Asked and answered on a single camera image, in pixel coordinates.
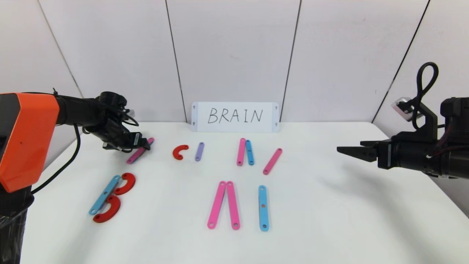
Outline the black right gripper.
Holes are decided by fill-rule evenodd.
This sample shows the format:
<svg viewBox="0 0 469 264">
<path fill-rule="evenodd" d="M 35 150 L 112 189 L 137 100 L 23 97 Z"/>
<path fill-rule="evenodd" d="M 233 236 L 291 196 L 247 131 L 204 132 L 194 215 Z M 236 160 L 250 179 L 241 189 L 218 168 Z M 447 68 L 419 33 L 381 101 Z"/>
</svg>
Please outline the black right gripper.
<svg viewBox="0 0 469 264">
<path fill-rule="evenodd" d="M 429 143 L 361 141 L 360 147 L 337 147 L 337 152 L 359 160 L 375 162 L 381 169 L 405 168 L 428 175 L 440 175 L 437 162 L 427 158 Z"/>
</svg>

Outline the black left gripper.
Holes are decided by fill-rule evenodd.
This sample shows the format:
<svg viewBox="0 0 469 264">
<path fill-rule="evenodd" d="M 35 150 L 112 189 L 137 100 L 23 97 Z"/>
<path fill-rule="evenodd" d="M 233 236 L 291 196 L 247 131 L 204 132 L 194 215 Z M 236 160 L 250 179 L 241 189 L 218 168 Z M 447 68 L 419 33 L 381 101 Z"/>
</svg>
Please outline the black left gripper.
<svg viewBox="0 0 469 264">
<path fill-rule="evenodd" d="M 151 141 L 142 138 L 140 132 L 130 132 L 127 127 L 120 122 L 105 120 L 104 132 L 106 132 L 106 149 L 151 149 Z"/>
</svg>

